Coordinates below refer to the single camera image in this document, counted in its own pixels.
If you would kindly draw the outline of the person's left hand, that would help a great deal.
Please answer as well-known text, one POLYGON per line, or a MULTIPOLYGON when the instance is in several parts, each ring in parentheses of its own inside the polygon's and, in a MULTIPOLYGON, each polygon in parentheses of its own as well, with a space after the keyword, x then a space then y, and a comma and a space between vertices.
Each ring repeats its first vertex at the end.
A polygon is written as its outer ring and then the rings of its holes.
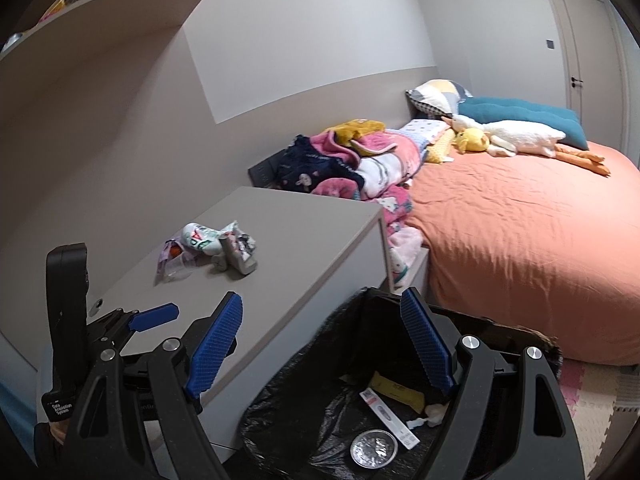
POLYGON ((50 422, 50 433, 52 437, 55 438, 55 441, 60 445, 65 443, 66 434, 68 431, 68 427, 70 426, 70 420, 61 420, 60 422, 50 422))

